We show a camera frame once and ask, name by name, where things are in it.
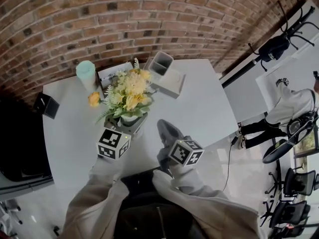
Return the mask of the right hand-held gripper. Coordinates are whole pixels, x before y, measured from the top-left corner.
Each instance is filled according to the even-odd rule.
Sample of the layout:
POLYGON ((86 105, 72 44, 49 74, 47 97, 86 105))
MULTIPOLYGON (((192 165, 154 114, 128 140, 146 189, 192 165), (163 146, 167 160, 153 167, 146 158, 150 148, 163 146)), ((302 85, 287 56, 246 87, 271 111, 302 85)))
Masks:
POLYGON ((163 119, 158 120, 157 127, 160 137, 165 137, 164 147, 157 155, 161 167, 189 167, 199 161, 204 148, 197 141, 177 133, 177 128, 163 119))

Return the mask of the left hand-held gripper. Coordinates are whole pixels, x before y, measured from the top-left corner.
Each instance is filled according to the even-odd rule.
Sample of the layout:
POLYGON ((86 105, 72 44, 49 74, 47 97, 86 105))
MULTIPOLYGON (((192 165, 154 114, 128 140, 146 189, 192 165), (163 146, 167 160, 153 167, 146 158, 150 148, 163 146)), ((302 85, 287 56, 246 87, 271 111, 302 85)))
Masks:
POLYGON ((131 143, 143 134, 148 113, 141 117, 120 116, 105 119, 101 136, 96 142, 97 156, 109 160, 120 159, 131 147, 131 143))

